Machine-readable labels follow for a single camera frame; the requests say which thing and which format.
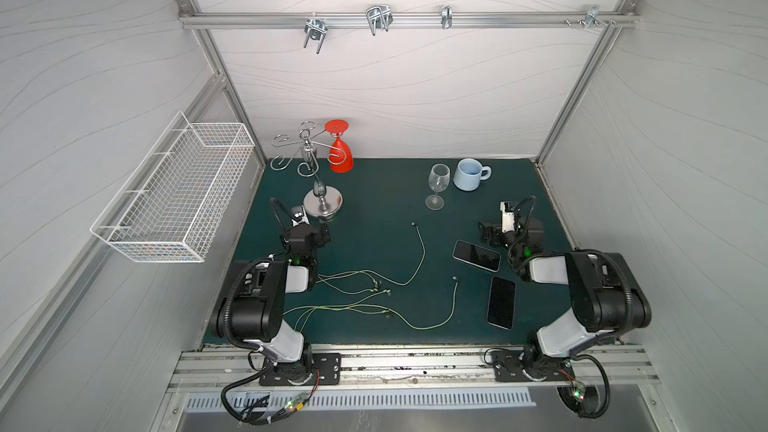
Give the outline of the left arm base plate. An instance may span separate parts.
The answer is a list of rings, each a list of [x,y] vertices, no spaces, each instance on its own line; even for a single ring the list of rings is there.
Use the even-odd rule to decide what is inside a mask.
[[[341,374],[341,355],[338,353],[312,353],[309,360],[278,363],[271,366],[259,379],[262,387],[298,387],[338,385]]]

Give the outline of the silver-edged black smartphone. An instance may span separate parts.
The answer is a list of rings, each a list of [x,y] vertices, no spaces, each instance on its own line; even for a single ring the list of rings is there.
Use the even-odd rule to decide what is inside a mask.
[[[511,330],[515,322],[516,283],[502,277],[491,280],[487,322],[497,328]]]

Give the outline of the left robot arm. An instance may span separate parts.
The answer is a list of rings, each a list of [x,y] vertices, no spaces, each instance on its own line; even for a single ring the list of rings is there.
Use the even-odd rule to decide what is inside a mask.
[[[318,280],[317,250],[330,242],[328,227],[311,224],[303,206],[285,207],[272,198],[283,250],[264,258],[236,261],[235,274],[218,310],[212,315],[212,333],[230,345],[257,352],[265,358],[262,385],[304,385],[315,375],[310,343],[284,319],[285,297],[311,290]]]

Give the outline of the purple-edged black smartphone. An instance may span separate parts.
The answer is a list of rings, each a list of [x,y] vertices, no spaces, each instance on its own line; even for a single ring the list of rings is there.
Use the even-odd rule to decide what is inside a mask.
[[[501,255],[491,249],[457,240],[453,249],[453,258],[475,268],[497,273],[501,266]]]

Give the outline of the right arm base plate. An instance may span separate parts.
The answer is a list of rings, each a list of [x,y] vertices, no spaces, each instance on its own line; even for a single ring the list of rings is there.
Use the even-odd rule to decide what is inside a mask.
[[[564,359],[551,358],[527,349],[490,348],[482,357],[496,382],[571,382],[575,373]]]

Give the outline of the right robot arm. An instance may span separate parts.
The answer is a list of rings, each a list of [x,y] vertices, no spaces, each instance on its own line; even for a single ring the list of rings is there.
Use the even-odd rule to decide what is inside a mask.
[[[651,306],[624,257],[576,248],[546,253],[544,230],[528,196],[500,203],[501,222],[479,222],[480,240],[506,250],[506,262],[520,281],[565,286],[569,308],[532,332],[520,350],[493,348],[485,357],[497,382],[542,382],[564,375],[592,346],[617,339],[652,319]]]

